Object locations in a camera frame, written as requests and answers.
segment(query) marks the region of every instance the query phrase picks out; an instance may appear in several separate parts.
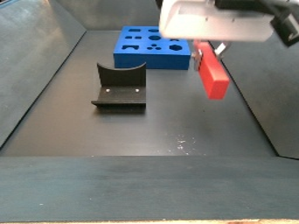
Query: blue block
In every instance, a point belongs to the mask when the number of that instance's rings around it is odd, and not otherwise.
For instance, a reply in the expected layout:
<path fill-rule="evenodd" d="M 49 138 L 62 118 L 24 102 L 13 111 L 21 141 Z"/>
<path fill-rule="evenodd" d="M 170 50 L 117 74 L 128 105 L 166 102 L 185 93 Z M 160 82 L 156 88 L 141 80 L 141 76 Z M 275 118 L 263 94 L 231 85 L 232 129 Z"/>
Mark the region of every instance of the blue block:
<path fill-rule="evenodd" d="M 149 69 L 189 68 L 190 49 L 185 39 L 162 38 L 157 26 L 124 26 L 113 51 L 114 67 Z"/>

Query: black plastic part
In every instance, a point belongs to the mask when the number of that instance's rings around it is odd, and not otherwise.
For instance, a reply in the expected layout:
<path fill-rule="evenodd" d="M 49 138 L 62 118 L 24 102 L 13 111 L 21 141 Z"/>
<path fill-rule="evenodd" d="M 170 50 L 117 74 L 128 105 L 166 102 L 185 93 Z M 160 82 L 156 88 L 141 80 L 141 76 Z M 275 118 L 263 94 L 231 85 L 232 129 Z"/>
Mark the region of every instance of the black plastic part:
<path fill-rule="evenodd" d="M 158 9 L 162 8 L 164 0 L 154 0 L 156 6 Z"/>
<path fill-rule="evenodd" d="M 271 25 L 284 45 L 293 45 L 299 41 L 299 7 L 285 10 L 280 17 L 273 18 Z"/>
<path fill-rule="evenodd" d="M 216 0 L 214 6 L 220 10 L 259 11 L 255 0 Z"/>
<path fill-rule="evenodd" d="M 145 107 L 145 63 L 128 69 L 110 69 L 97 64 L 100 92 L 90 103 L 110 109 Z"/>

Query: black holder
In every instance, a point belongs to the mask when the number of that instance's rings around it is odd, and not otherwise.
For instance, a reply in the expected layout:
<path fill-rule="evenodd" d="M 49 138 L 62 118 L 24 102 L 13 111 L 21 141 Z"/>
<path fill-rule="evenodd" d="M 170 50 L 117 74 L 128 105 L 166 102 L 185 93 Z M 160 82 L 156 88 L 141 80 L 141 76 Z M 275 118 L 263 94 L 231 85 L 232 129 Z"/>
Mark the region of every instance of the black holder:
<path fill-rule="evenodd" d="M 145 63 L 128 69 L 110 69 L 97 64 L 100 91 L 90 103 L 98 108 L 145 107 Z"/>

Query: hole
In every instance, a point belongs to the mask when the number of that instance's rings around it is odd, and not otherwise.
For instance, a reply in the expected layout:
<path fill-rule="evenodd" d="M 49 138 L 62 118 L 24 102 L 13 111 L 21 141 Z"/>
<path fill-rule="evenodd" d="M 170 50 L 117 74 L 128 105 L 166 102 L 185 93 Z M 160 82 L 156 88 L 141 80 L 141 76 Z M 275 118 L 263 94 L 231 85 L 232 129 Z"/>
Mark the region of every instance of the hole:
<path fill-rule="evenodd" d="M 150 36 L 149 39 L 150 40 L 158 40 L 158 39 L 161 39 L 161 37 L 158 37 L 158 36 Z"/>
<path fill-rule="evenodd" d="M 122 50 L 125 50 L 126 48 L 133 48 L 133 49 L 138 49 L 138 45 L 122 45 Z"/>
<path fill-rule="evenodd" d="M 156 30 L 156 29 L 150 29 L 150 30 L 148 30 L 149 32 L 158 32 L 158 30 Z"/>
<path fill-rule="evenodd" d="M 169 45 L 169 49 L 173 51 L 180 51 L 182 48 L 178 45 Z"/>
<path fill-rule="evenodd" d="M 129 29 L 128 31 L 129 32 L 140 32 L 141 30 L 140 29 Z"/>

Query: bin floor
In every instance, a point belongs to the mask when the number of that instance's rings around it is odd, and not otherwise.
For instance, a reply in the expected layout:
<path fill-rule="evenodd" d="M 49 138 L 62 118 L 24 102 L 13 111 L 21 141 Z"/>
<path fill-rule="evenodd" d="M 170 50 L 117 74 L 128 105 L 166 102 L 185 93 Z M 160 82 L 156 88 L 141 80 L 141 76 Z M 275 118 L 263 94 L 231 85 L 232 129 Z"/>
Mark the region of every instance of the bin floor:
<path fill-rule="evenodd" d="M 275 156 L 233 83 L 223 101 L 208 100 L 192 61 L 188 71 L 146 70 L 144 113 L 102 112 L 90 104 L 97 62 L 113 67 L 117 35 L 86 32 L 0 155 Z"/>

